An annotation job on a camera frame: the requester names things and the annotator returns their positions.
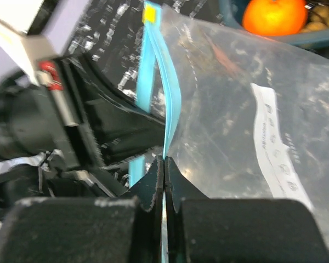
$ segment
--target ziplock bag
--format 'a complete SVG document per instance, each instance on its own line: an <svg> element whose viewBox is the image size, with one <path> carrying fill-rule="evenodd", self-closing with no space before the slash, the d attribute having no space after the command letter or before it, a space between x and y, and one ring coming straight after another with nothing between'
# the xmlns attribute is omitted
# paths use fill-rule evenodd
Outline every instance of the ziplock bag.
<svg viewBox="0 0 329 263"><path fill-rule="evenodd" d="M298 200L329 246L329 60L169 7L160 30L180 86L168 155L182 174L211 198Z"/></svg>

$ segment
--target mandarin orange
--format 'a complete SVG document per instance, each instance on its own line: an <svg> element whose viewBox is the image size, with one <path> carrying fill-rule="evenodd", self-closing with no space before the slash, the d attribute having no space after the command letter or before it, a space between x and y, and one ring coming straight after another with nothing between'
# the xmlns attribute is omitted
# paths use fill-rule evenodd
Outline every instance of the mandarin orange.
<svg viewBox="0 0 329 263"><path fill-rule="evenodd" d="M261 36L296 34L307 21L305 5L305 0L251 0L243 15L242 26Z"/></svg>

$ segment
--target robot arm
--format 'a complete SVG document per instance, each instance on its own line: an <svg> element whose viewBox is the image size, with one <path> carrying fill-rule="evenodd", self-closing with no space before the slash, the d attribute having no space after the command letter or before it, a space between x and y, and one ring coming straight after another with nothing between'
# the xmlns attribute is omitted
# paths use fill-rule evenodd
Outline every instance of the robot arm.
<svg viewBox="0 0 329 263"><path fill-rule="evenodd" d="M76 192L80 182L85 182L94 196L100 195L99 190L107 196L123 193L124 187L109 168L161 146L164 119L134 106L88 54L60 57L45 36L18 30L2 17L0 46L30 80L27 88L17 84L22 74L0 83L0 162L58 149L63 164L49 161L54 175L44 173L55 196L65 196L68 188ZM81 171L87 176L81 177ZM24 179L22 175L27 173L33 174ZM39 176L38 170L25 169L2 174L0 194L5 192L7 199L13 196L13 189L19 189L20 194L9 198L13 205L28 194L19 185L25 185L24 189L29 188L27 182L40 185ZM38 189L37 196L50 196L49 191ZM2 204L0 211L5 212Z"/></svg>

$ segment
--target black surface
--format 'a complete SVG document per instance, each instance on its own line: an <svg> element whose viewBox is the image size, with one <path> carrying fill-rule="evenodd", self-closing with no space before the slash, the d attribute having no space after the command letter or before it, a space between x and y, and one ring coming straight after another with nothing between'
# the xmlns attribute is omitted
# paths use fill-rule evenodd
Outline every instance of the black surface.
<svg viewBox="0 0 329 263"><path fill-rule="evenodd" d="M89 54L54 63L80 119L73 133L79 134L80 143L75 136L70 140L81 164L90 158L92 167L118 165L163 145L165 120L137 108L94 66Z"/></svg>
<svg viewBox="0 0 329 263"><path fill-rule="evenodd" d="M152 222L148 227L153 230L153 263L161 262L163 183L163 157L156 156L144 177L122 196L126 198L136 196L140 201L141 207L151 215Z"/></svg>
<svg viewBox="0 0 329 263"><path fill-rule="evenodd" d="M55 148L29 89L16 84L21 72L0 83L0 162Z"/></svg>
<svg viewBox="0 0 329 263"><path fill-rule="evenodd" d="M184 243L181 243L183 227L179 215L181 202L185 199L208 199L179 171L172 157L164 160L164 189L166 192L166 213L168 233L168 259L175 262Z"/></svg>
<svg viewBox="0 0 329 263"><path fill-rule="evenodd" d="M44 30L58 3L60 3L60 0L44 0L27 32L28 35L39 35Z"/></svg>
<svg viewBox="0 0 329 263"><path fill-rule="evenodd" d="M38 167L21 164L0 174L0 221L15 203L26 197L50 196L48 185L39 177Z"/></svg>
<svg viewBox="0 0 329 263"><path fill-rule="evenodd" d="M90 168L88 172L93 175L99 187L106 186L107 190L112 193L112 196L118 197L126 192L126 188L105 169L103 168Z"/></svg>
<svg viewBox="0 0 329 263"><path fill-rule="evenodd" d="M329 262L321 233L306 207L290 200L184 201L186 262Z"/></svg>
<svg viewBox="0 0 329 263"><path fill-rule="evenodd" d="M99 190L95 192L85 182L70 178L54 178L47 180L55 197L108 197Z"/></svg>
<svg viewBox="0 0 329 263"><path fill-rule="evenodd" d="M0 263L151 262L148 214L133 199L23 199L0 230Z"/></svg>

